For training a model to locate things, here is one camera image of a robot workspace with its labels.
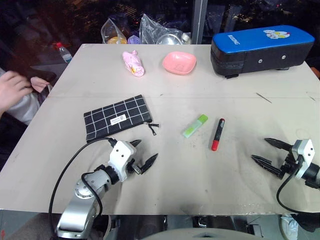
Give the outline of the person's bare hand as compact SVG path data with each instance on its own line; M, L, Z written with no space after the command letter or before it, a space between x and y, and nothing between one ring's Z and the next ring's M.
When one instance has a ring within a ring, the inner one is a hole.
M50 83L40 77L34 76L30 79L32 88L41 93Z
M33 91L26 77L7 71L0 77L0 116Z

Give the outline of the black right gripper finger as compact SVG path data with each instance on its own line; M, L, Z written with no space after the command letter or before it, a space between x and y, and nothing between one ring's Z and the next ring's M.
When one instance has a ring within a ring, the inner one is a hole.
M264 140L270 145L272 145L273 147L276 147L278 149L282 149L285 151L290 151L292 149L292 145L278 139L266 137L264 138Z
M266 158L257 155L251 155L251 158L263 169L269 171L276 176L282 176L283 173L280 169L272 166L272 162Z

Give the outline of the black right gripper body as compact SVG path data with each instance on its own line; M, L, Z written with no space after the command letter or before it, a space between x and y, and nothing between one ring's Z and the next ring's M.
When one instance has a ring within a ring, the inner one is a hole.
M285 174L295 176L302 168L304 157L299 153L299 148L294 146L280 146L278 149L286 150L288 152L284 163L280 167L279 179L283 179Z

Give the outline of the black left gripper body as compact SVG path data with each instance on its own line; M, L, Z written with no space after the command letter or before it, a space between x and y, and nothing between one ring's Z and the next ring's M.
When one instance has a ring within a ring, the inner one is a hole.
M142 175L146 171L147 165L146 163L143 166L138 166L135 164L135 159L132 158L126 165L126 173L128 175L131 175L133 173L136 173L138 175Z

